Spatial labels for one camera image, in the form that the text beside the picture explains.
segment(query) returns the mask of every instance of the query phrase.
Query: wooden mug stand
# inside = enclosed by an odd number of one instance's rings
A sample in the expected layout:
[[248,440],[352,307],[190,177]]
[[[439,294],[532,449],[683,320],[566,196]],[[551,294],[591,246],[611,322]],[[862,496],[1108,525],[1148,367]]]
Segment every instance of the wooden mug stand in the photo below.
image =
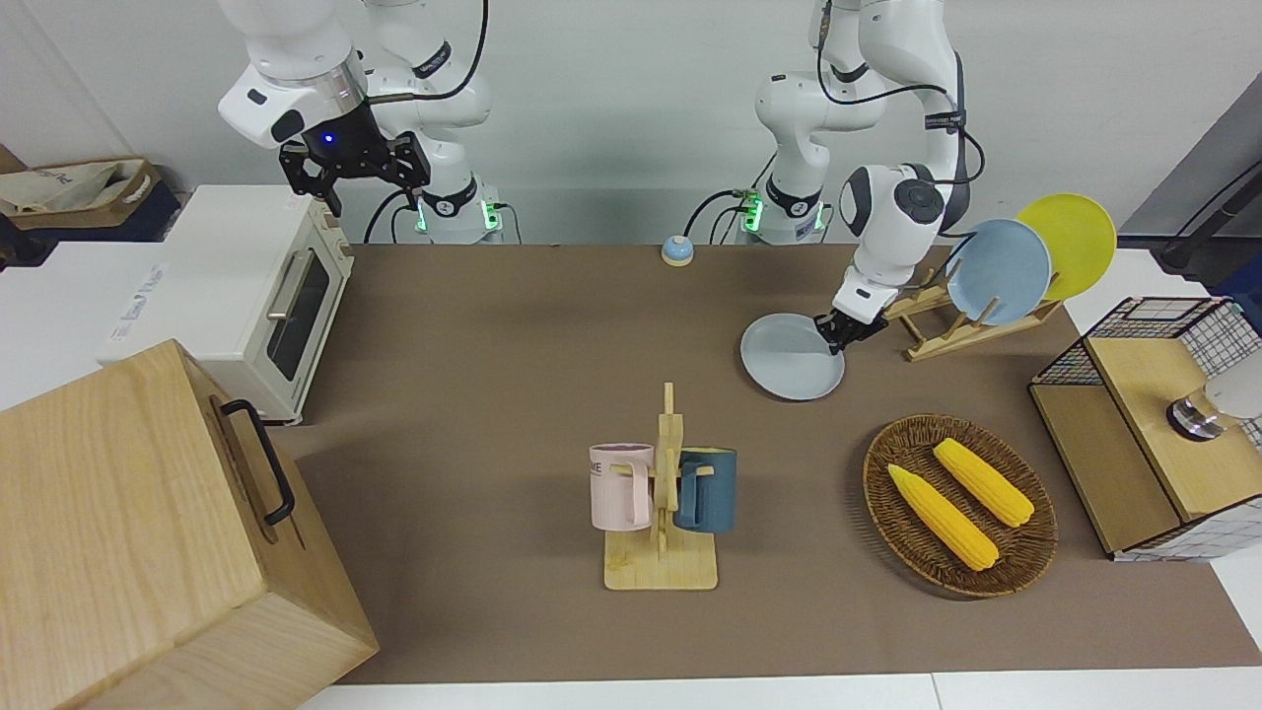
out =
[[679,511],[679,454],[684,448],[684,416],[675,414],[675,386],[665,386],[665,407],[658,415],[656,462],[652,469],[652,525],[647,530],[604,533],[604,586],[630,590],[711,590],[718,586],[714,536],[675,527]]

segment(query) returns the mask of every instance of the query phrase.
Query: woven tray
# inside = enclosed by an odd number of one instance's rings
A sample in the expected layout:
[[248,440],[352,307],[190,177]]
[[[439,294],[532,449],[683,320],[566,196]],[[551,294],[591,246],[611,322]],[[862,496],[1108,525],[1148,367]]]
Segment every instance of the woven tray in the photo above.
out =
[[[1034,503],[1030,522],[1015,530],[1005,526],[938,463],[933,448],[946,438],[972,449],[1026,494]],[[886,469],[888,464],[934,484],[994,541],[998,562],[982,573],[960,562],[899,494]],[[877,531],[893,554],[924,579],[964,597],[1021,591],[1042,576],[1056,554],[1056,516],[1039,475],[1000,438],[964,420],[916,415],[887,426],[863,459],[863,496]]]

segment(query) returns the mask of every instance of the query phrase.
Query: mug handle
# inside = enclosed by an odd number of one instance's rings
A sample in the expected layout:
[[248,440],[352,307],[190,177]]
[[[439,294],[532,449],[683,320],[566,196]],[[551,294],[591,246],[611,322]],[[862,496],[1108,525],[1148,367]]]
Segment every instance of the mug handle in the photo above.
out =
[[697,462],[684,462],[679,465],[679,525],[684,528],[697,527]]
[[631,467],[631,523],[649,525],[649,467],[642,462],[626,462]]

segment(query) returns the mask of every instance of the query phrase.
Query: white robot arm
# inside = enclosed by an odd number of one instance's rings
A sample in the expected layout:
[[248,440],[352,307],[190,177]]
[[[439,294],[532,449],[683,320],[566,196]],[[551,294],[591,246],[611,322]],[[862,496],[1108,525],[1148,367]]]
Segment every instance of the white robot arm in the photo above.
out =
[[[755,236],[795,243],[813,230],[829,163],[813,132],[871,127],[885,96],[912,91],[929,139],[926,163],[863,165],[842,189],[838,212],[859,247],[832,311],[817,318],[837,352],[885,325],[881,311],[934,237],[968,207],[964,81],[943,26],[943,0],[818,0],[811,26],[827,71],[776,74],[758,96],[758,117],[779,153],[755,199],[761,218],[747,219]],[[880,77],[899,88],[883,91]]]
[[[295,192],[327,199],[337,213],[338,178],[379,177],[420,213],[425,233],[401,241],[476,242],[498,228],[493,189],[473,174],[449,130],[485,121],[490,91],[427,21],[424,0],[365,0],[377,40],[400,62],[371,73],[334,16],[334,0],[218,3],[250,54],[220,113],[256,144],[281,149]],[[307,160],[318,174],[307,173]]]
[[[339,178],[377,177],[411,194],[429,182],[414,134],[386,139],[367,77],[333,0],[218,0],[246,38],[250,66],[220,101],[220,115],[264,148],[280,146],[290,187],[328,202]],[[307,172],[307,161],[319,166]]]
[[817,318],[834,351],[885,327],[881,311],[969,197],[964,77],[943,26],[943,0],[864,0],[859,14],[868,66],[901,87],[933,87],[914,90],[929,150],[924,164],[861,166],[842,189],[838,209],[859,246],[832,311]]
[[[837,9],[820,1],[811,18],[809,42],[830,71],[772,74],[758,90],[755,108],[758,120],[776,137],[776,158],[746,221],[746,232],[767,243],[798,243],[815,230],[823,208],[820,195],[828,174],[828,148],[813,140],[819,131],[852,131],[872,127],[885,115],[885,100],[853,106],[838,105],[824,93],[856,98],[885,90],[885,82],[859,54],[859,0],[853,9]],[[825,13],[825,6],[830,13]]]
[[[469,166],[453,127],[469,127],[491,113],[491,91],[476,72],[452,54],[437,24],[425,18],[427,3],[366,0],[377,42],[400,62],[369,76],[370,102],[387,136],[414,131],[429,159],[430,182],[416,190],[418,231],[399,241],[475,243],[500,240],[497,193]],[[461,86],[464,77],[469,77]],[[395,101],[389,97],[444,95],[442,101]]]

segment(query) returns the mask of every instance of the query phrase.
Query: wooden box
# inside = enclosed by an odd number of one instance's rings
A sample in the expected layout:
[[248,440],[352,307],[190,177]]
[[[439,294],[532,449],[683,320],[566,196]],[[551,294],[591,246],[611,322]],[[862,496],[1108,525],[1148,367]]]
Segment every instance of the wooden box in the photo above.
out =
[[292,709],[376,652],[265,436],[174,340],[0,412],[0,707]]
[[1222,300],[1126,301],[1030,386],[1114,560],[1206,560],[1262,541],[1256,425],[1196,443],[1166,421],[1257,337]]

